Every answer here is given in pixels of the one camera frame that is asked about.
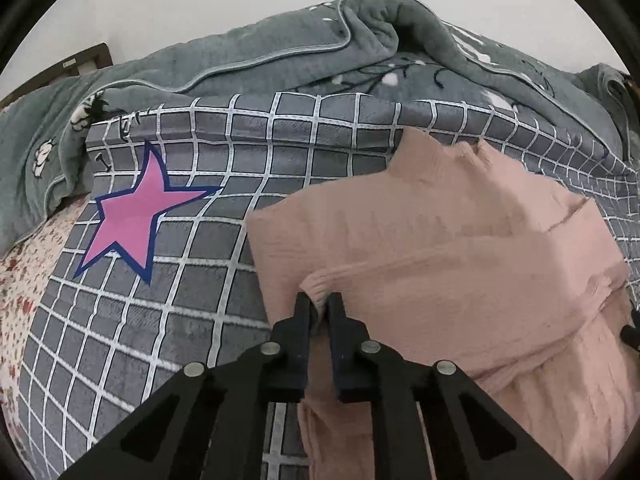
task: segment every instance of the cartoon sheep print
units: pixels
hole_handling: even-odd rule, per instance
[[[36,178],[42,177],[42,170],[44,169],[45,164],[49,160],[49,153],[53,150],[55,143],[53,142],[53,138],[46,140],[43,142],[40,147],[36,150],[35,159],[33,161],[33,167],[31,171],[33,171],[33,175]]]

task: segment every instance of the floral print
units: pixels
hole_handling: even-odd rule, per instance
[[[88,197],[73,202],[0,261],[0,406],[18,449],[17,391],[22,356],[38,302]]]

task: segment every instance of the pink star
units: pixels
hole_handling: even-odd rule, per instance
[[[100,224],[75,275],[115,250],[144,282],[151,282],[159,216],[219,189],[217,186],[171,186],[161,156],[147,142],[142,172],[134,186],[95,199]]]

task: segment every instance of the white grid pattern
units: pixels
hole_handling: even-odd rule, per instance
[[[34,416],[35,420],[38,421],[39,424],[43,424],[45,428],[44,431],[46,434],[52,438],[53,442],[62,450],[63,459],[65,468],[72,462],[71,456],[67,452],[65,435],[66,435],[66,425],[72,424],[77,430],[80,431],[82,435],[87,439],[87,447],[89,448],[92,444],[95,443],[95,426],[98,418],[98,412],[100,409],[101,400],[107,399],[109,402],[114,404],[117,407],[120,407],[125,412],[130,412],[134,406],[124,401],[123,399],[119,399],[117,396],[114,396],[106,389],[106,380],[111,367],[111,361],[116,351],[126,354],[132,358],[135,358],[143,363],[148,364],[148,373],[145,379],[145,385],[142,393],[142,399],[146,399],[148,395],[151,393],[151,389],[154,385],[154,378],[156,374],[156,370],[158,368],[162,368],[168,371],[176,371],[179,367],[184,363],[176,363],[167,359],[160,358],[160,352],[162,348],[162,343],[166,336],[166,324],[169,317],[169,314],[175,314],[187,319],[192,320],[204,320],[208,322],[212,322],[212,330],[210,335],[210,347],[207,355],[207,365],[213,366],[218,361],[218,357],[220,354],[220,350],[223,347],[223,329],[227,325],[244,327],[247,329],[256,329],[256,330],[266,330],[268,329],[268,324],[266,322],[251,319],[250,317],[238,316],[236,314],[230,314],[227,312],[227,307],[229,304],[229,296],[234,284],[234,277],[238,270],[242,270],[245,272],[255,272],[254,266],[246,263],[240,262],[242,248],[244,247],[244,242],[246,239],[246,231],[244,228],[244,224],[241,220],[235,218],[226,218],[220,216],[205,216],[205,212],[207,209],[221,196],[225,198],[241,198],[241,197],[250,197],[249,205],[247,211],[255,208],[260,197],[274,197],[274,198],[282,198],[288,195],[288,193],[273,193],[273,192],[264,192],[264,189],[271,178],[281,178],[281,179],[301,179],[303,180],[303,185],[308,186],[311,184],[312,180],[331,180],[334,176],[322,176],[322,175],[314,175],[314,153],[317,150],[322,150],[324,152],[335,153],[338,155],[347,154],[347,163],[345,168],[344,176],[351,176],[354,174],[354,155],[365,155],[370,158],[384,158],[388,160],[392,153],[392,150],[395,147],[396,143],[396,132],[399,128],[402,128],[403,125],[406,125],[406,122],[402,120],[402,112],[404,108],[408,108],[411,105],[395,103],[392,108],[392,116],[385,116],[383,120],[380,120],[380,123],[361,123],[360,118],[364,115],[360,113],[361,106],[363,105],[363,101],[365,98],[369,99],[370,96],[366,96],[364,94],[356,94],[353,98],[353,121],[346,121],[342,119],[336,118],[328,118],[321,116],[321,104],[322,101],[328,97],[334,96],[308,96],[310,99],[313,99],[313,112],[311,115],[295,115],[295,114],[278,114],[278,106],[284,96],[289,94],[289,92],[279,92],[277,93],[273,101],[271,102],[271,107],[268,112],[261,110],[253,110],[253,109],[245,109],[245,108],[237,108],[237,102],[240,98],[240,94],[234,95],[230,101],[228,107],[207,107],[204,105],[198,104],[198,99],[191,102],[188,107],[165,107],[164,105],[160,105],[155,110],[148,110],[146,112],[140,112],[140,118],[144,116],[155,116],[155,131],[153,131],[152,136],[160,147],[162,158],[164,161],[167,161],[167,151],[180,149],[180,146],[190,144],[193,147],[193,159],[191,161],[191,168],[189,170],[173,170],[172,168],[168,168],[168,174],[170,176],[187,176],[188,184],[191,184],[196,176],[220,176],[222,178],[221,186],[225,186],[229,179],[232,177],[260,177],[260,184],[258,184],[257,190],[255,192],[248,193],[236,193],[223,195],[223,190],[216,192],[214,195],[203,200],[203,205],[199,212],[194,216],[163,216],[159,219],[158,226],[160,227],[164,222],[191,222],[190,232],[187,238],[187,243],[182,251],[182,254],[179,256],[154,256],[155,263],[169,263],[175,264],[177,266],[176,274],[173,277],[172,284],[170,286],[168,296],[166,301],[152,301],[152,300],[144,300],[142,298],[136,297],[136,289],[138,288],[139,279],[136,278],[129,293],[127,295],[117,294],[114,292],[110,292],[104,290],[105,284],[109,279],[112,270],[116,261],[120,258],[119,254],[110,253],[106,258],[110,258],[110,262],[108,264],[107,271],[104,275],[104,279],[102,280],[102,284],[99,288],[93,288],[91,286],[85,285],[84,277],[86,273],[83,273],[81,276],[80,282],[76,283],[67,279],[69,270],[73,261],[75,261],[74,257],[77,254],[81,254],[83,251],[77,248],[65,248],[63,253],[69,254],[70,261],[64,271],[62,276],[52,276],[51,281],[59,286],[58,294],[54,298],[54,303],[51,307],[41,303],[40,308],[43,309],[44,312],[47,313],[47,322],[45,325],[45,329],[43,331],[43,335],[46,333],[46,329],[50,319],[57,319],[63,323],[63,335],[60,337],[60,341],[56,349],[48,348],[40,338],[37,338],[33,334],[30,335],[31,339],[37,344],[37,352],[34,360],[33,370],[28,365],[23,366],[23,373],[26,373],[26,376],[30,380],[30,389],[28,398],[24,399],[25,403],[29,407],[31,405],[31,385],[33,383],[38,384],[45,393],[45,408],[43,412],[43,419],[40,421],[37,417]],[[595,143],[590,143],[583,136],[580,136],[580,143],[577,146],[572,146],[570,140],[566,141],[561,139],[558,132],[555,128],[552,127],[552,132],[546,132],[541,127],[540,124],[535,121],[535,124],[527,124],[521,120],[519,120],[517,114],[513,116],[509,115],[507,112],[503,110],[498,110],[496,108],[482,108],[478,106],[473,106],[462,103],[451,103],[451,102],[443,102],[436,100],[423,100],[419,102],[421,105],[420,110],[422,113],[426,113],[427,110],[431,113],[431,118],[426,127],[427,131],[431,134],[442,134],[444,136],[450,137],[450,142],[457,142],[460,140],[461,136],[464,137],[482,137],[487,140],[492,140],[493,142],[497,142],[500,144],[501,151],[503,153],[507,153],[508,155],[514,156],[511,153],[513,150],[518,150],[520,153],[517,158],[521,160],[523,164],[527,164],[526,155],[532,154],[536,157],[538,164],[535,168],[528,167],[530,171],[537,171],[539,173],[547,174],[561,182],[564,186],[568,187],[571,190],[580,192],[586,196],[590,196],[595,198],[600,205],[601,211],[603,212],[603,217],[607,224],[610,227],[610,230],[614,234],[616,240],[624,247],[625,254],[633,253],[633,257],[629,257],[629,263],[632,265],[634,269],[634,273],[632,276],[632,280],[630,283],[633,285],[635,283],[640,282],[640,272],[638,269],[634,267],[635,262],[640,262],[640,245],[632,246],[632,244],[636,244],[640,242],[640,228],[638,228],[638,200],[632,201],[632,195],[637,195],[637,185],[636,185],[636,176],[635,173],[626,168],[625,165],[615,159],[615,157],[611,154],[607,156],[604,161],[597,161],[597,164],[594,166],[602,170],[606,176],[593,176],[588,171],[584,170],[585,165],[589,161],[588,156],[591,153],[591,157],[594,156],[594,149],[596,147]],[[446,106],[450,109],[458,108],[462,113],[462,125],[459,128],[451,130],[446,129],[435,129],[434,126],[438,121],[438,107]],[[178,114],[182,112],[187,112],[190,121],[190,138],[188,139],[168,139],[163,137],[162,135],[162,118],[167,114]],[[468,129],[469,121],[470,121],[470,112],[476,112],[479,114],[483,114],[486,117],[486,120],[482,126],[482,128],[476,133],[469,133],[465,131]],[[226,115],[225,121],[225,131],[224,131],[224,140],[211,140],[207,138],[207,134],[201,134],[197,132],[196,120],[199,114],[224,114]],[[233,121],[235,116],[245,116],[245,117],[254,117],[254,118],[266,118],[266,134],[264,140],[248,140],[245,137],[239,137],[234,134],[233,131]],[[494,125],[494,120],[497,118],[507,121],[508,123],[513,125],[513,129],[510,131],[509,135],[504,139],[498,139],[496,137],[492,137],[492,126]],[[299,142],[293,142],[291,140],[288,141],[277,141],[273,139],[273,127],[274,122],[276,120],[290,120],[297,121],[299,123],[309,123],[310,129],[308,133],[308,138],[301,138]],[[104,123],[98,123],[94,125],[94,128],[97,128],[101,124],[105,125],[104,133],[99,142],[88,142],[88,151],[106,151],[107,156],[109,157],[109,162],[111,165],[110,171],[97,171],[95,173],[96,177],[109,177],[110,178],[110,186],[109,190],[113,189],[114,180],[116,176],[133,176],[136,177],[140,172],[140,165],[138,163],[137,155],[136,155],[136,147],[142,146],[144,142],[143,137],[129,137],[126,142],[121,143],[120,145],[113,145],[108,142],[108,137],[113,133],[111,128],[118,124],[118,119],[105,121]],[[338,146],[325,146],[319,145],[318,142],[318,126],[319,124],[327,124],[329,126],[337,126],[344,127],[350,131],[350,148],[342,148]],[[135,125],[129,119],[128,124],[129,130],[135,130]],[[526,146],[517,145],[513,139],[516,136],[516,133],[519,128],[522,128],[528,132],[533,133],[533,138],[527,143]],[[388,131],[388,138],[385,141],[384,145],[381,145],[380,148],[384,148],[382,151],[375,150],[367,150],[358,147],[358,131],[359,130],[380,130],[382,132]],[[551,141],[551,145],[545,150],[545,153],[532,153],[530,151],[531,147],[534,145],[537,139],[545,138]],[[208,146],[226,146],[228,148],[228,157],[226,160],[226,169],[224,171],[204,171],[198,170],[198,156],[199,149],[198,147],[201,145]],[[113,161],[112,149],[120,148],[122,146],[129,146],[132,159],[133,159],[133,168],[116,168]],[[239,171],[238,169],[234,170],[234,162],[236,161],[236,150],[241,146],[265,146],[266,147],[266,163],[264,170],[262,172],[256,173],[253,171]],[[274,163],[274,147],[275,146],[300,146],[304,147],[306,152],[306,161],[305,161],[305,171],[304,174],[288,174],[288,173],[277,173],[274,171],[273,163]],[[553,147],[561,146],[564,152],[568,152],[570,150],[572,155],[569,159],[568,164],[563,164],[559,162],[560,156],[557,158],[550,158],[549,154]],[[577,156],[577,153],[581,153],[583,156],[587,157],[587,161],[582,163],[577,168],[572,168],[570,166],[571,160],[574,156]],[[548,167],[545,165],[548,163],[551,165],[553,170],[549,172]],[[609,165],[611,167],[610,170],[605,169],[605,165]],[[575,181],[571,178],[571,174],[574,174],[578,179]],[[88,229],[91,225],[97,224],[99,221],[97,220],[97,214],[94,214],[88,220],[78,221],[76,225],[84,226],[84,233],[82,234],[82,238],[87,235]],[[218,224],[228,224],[232,226],[238,226],[238,236],[233,244],[233,249],[229,259],[215,259],[215,258],[193,258],[190,256],[191,248],[198,231],[198,227],[201,224],[206,224],[207,222],[215,222]],[[184,306],[176,306],[174,305],[174,300],[176,297],[176,293],[178,290],[178,284],[180,283],[182,274],[186,266],[204,266],[204,267],[218,267],[220,269],[225,269],[225,277],[222,285],[222,291],[220,293],[220,298],[218,299],[217,305],[213,310],[200,310],[197,308],[190,308]],[[62,290],[62,286],[71,286],[75,289],[74,299],[71,304],[71,310],[69,311],[69,315],[71,311],[76,307],[76,301],[78,300],[79,292],[91,292],[96,294],[96,300],[93,306],[93,311],[90,317],[87,326],[84,327],[81,324],[74,322],[69,319],[69,315],[62,316],[58,312],[55,311],[54,307],[56,303],[60,300],[60,291]],[[635,298],[635,290],[633,286],[630,286],[630,293],[632,297]],[[108,298],[111,300],[121,301],[124,304],[122,314],[120,316],[120,321],[117,325],[115,335],[113,338],[109,338],[97,333],[95,330],[92,330],[92,319],[93,316],[98,315],[97,305],[98,300],[100,298]],[[151,352],[146,354],[140,350],[135,348],[131,348],[119,341],[120,333],[123,327],[127,323],[127,313],[130,306],[139,306],[143,308],[150,309],[154,312],[160,313],[159,318],[159,327],[158,333],[156,335],[155,341],[152,346]],[[83,337],[83,342],[81,346],[81,351],[78,355],[78,358],[74,364],[65,363],[64,360],[60,358],[58,355],[60,352],[60,347],[62,344],[62,340],[64,337],[64,333],[67,327],[72,327],[78,330]],[[98,342],[101,342],[108,346],[108,356],[104,363],[104,367],[102,368],[102,373],[100,375],[100,380],[95,383],[90,380],[85,375],[81,374],[78,371],[80,359],[83,355],[84,344],[89,339],[95,339]],[[46,352],[51,358],[54,360],[54,364],[49,373],[49,379],[46,385],[41,384],[39,379],[35,376],[34,370],[35,365],[38,362],[38,357],[41,352]],[[60,403],[48,393],[48,389],[50,387],[50,380],[52,378],[53,370],[56,365],[60,364],[64,369],[66,369],[69,373],[71,373],[72,379],[70,386],[68,388],[66,399],[64,405],[60,405]],[[92,407],[91,414],[91,422],[88,428],[84,428],[82,424],[80,424],[73,416],[68,412],[68,403],[70,398],[71,389],[73,387],[74,381],[81,381],[83,384],[88,386],[92,391],[96,393],[94,405]],[[50,432],[44,426],[46,422],[46,405],[48,402],[52,402],[56,405],[57,408],[63,413],[63,433],[62,433],[62,442],[58,443],[55,438],[52,437]],[[264,461],[268,464],[268,479],[275,480],[278,478],[280,466],[283,464],[290,465],[305,465],[306,459],[301,459],[299,457],[287,457],[282,454],[282,441],[283,441],[283,431],[284,431],[284,416],[285,416],[285,406],[277,405],[274,414],[274,423],[273,423],[273,432],[271,434],[271,447],[268,453],[264,455]],[[29,448],[31,449],[32,454],[34,453],[33,448],[36,447],[38,452],[44,451],[44,455],[46,458],[46,449],[45,442],[43,438],[42,442],[42,450],[38,447],[39,442],[34,442],[31,438],[31,417],[28,418],[28,424],[25,428],[27,435],[29,435],[30,442]],[[56,476],[59,471],[56,471],[50,464],[45,461],[46,471],[42,472],[43,478],[53,478]]]

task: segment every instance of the gray comforter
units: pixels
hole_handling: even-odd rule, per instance
[[[514,109],[546,127],[588,132],[630,165],[638,120],[622,77],[608,66],[561,72],[445,24],[416,0],[337,0],[273,16],[60,81],[0,112],[0,257],[63,198],[91,189],[87,125],[176,94],[360,91]]]

